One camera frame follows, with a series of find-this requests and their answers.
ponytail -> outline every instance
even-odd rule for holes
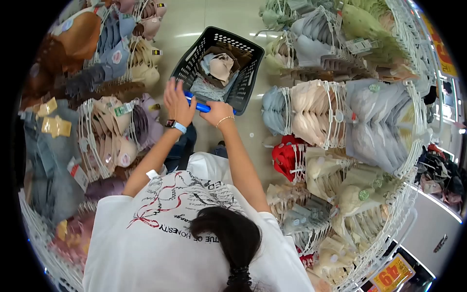
[[[230,265],[230,276],[224,292],[251,292],[248,267],[261,244],[259,228],[239,212],[221,207],[208,207],[198,212],[191,222],[194,236],[212,232]]]

shopping basket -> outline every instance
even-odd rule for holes
[[[197,76],[199,58],[208,48],[214,46],[217,42],[229,43],[232,46],[250,52],[252,55],[250,62],[240,70],[226,99],[226,103],[230,104],[237,111],[236,115],[242,115],[247,108],[248,101],[253,92],[256,74],[264,56],[263,48],[257,44],[223,29],[208,26],[180,59],[172,72],[172,76],[177,78],[177,80],[183,80],[183,90],[189,91]],[[196,95],[196,99],[202,103],[210,100],[202,95]]]

smartwatch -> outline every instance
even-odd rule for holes
[[[165,127],[167,128],[175,128],[175,129],[178,129],[180,130],[183,134],[186,133],[186,128],[184,125],[180,124],[179,122],[177,122],[176,120],[167,120],[167,122],[165,123]]]

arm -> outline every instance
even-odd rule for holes
[[[233,185],[256,211],[271,213],[261,181],[241,141],[234,119],[225,119],[219,123],[227,116],[233,117],[233,108],[219,101],[206,104],[211,107],[211,111],[200,115],[212,125],[218,126],[224,136]]]
[[[193,97],[191,99],[191,106],[189,106],[182,86],[182,81],[179,81],[177,89],[175,89],[175,78],[171,78],[167,82],[164,92],[164,105],[169,111],[169,120],[176,120],[185,127],[188,127],[195,114],[196,100],[193,102]],[[151,170],[155,170],[157,173],[161,172],[165,158],[167,158],[170,149],[181,135],[182,132],[178,129],[173,128],[165,131],[161,139],[151,148],[149,153],[131,173],[123,190],[123,195],[135,197],[149,182],[149,177],[146,175],[147,172]]]
[[[149,153],[131,173],[122,194],[135,197],[149,182],[149,177],[146,175],[147,172],[155,170],[157,173],[161,173],[165,158],[181,135],[182,132],[177,129],[168,129],[165,131],[161,139],[151,148]]]

black hair tie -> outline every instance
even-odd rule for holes
[[[250,273],[248,272],[248,267],[241,267],[238,269],[230,268],[230,276],[227,281],[227,285],[232,283],[247,283],[248,286],[251,286]]]

